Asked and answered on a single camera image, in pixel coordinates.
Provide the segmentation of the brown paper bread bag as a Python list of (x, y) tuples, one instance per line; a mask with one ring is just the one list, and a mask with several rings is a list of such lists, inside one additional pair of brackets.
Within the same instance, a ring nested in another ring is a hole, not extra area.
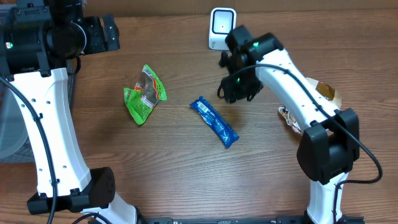
[[(317, 92), (319, 92), (319, 94), (337, 106), (339, 110), (341, 109), (342, 97), (334, 88), (327, 83), (320, 82), (310, 77), (306, 77), (305, 79), (311, 84), (312, 87), (314, 87), (314, 89), (316, 89)], [(293, 114), (285, 106), (279, 107), (278, 112), (280, 116), (285, 119), (287, 125), (290, 126), (295, 133), (302, 134), (302, 129), (300, 128), (298, 122), (296, 122)]]

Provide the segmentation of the green snack packet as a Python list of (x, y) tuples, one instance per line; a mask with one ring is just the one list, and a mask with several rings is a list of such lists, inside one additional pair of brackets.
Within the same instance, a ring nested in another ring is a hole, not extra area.
[(141, 126), (160, 101), (167, 101), (165, 87), (153, 69), (144, 65), (134, 88), (124, 88), (125, 105), (134, 121)]

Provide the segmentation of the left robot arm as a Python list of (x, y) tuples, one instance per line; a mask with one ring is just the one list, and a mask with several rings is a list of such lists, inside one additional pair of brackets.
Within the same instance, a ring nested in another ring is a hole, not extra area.
[(37, 169), (33, 215), (80, 213), (99, 223), (139, 223), (109, 167), (90, 169), (72, 121), (67, 62), (118, 50), (114, 17), (86, 17), (81, 1), (18, 0), (1, 26), (1, 81), (22, 113)]

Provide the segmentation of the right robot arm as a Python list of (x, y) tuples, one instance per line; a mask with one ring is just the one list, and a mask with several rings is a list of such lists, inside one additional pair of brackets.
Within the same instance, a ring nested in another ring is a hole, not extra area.
[(303, 223), (364, 223), (362, 217), (341, 212), (343, 182), (359, 158), (358, 115), (352, 109), (341, 111), (322, 96), (273, 34), (253, 38), (239, 26), (225, 42), (229, 52), (221, 54), (220, 66), (227, 67), (229, 75), (222, 79), (218, 97), (229, 103), (243, 98), (251, 101), (268, 86), (300, 128), (297, 160), (310, 179)]

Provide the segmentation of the blue Oreo cookie pack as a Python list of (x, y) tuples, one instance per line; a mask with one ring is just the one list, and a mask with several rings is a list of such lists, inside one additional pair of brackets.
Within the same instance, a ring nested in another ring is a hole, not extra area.
[(239, 139), (239, 135), (203, 96), (200, 96), (199, 99), (191, 103), (190, 107), (202, 117), (204, 122), (215, 132), (226, 148), (229, 148)]

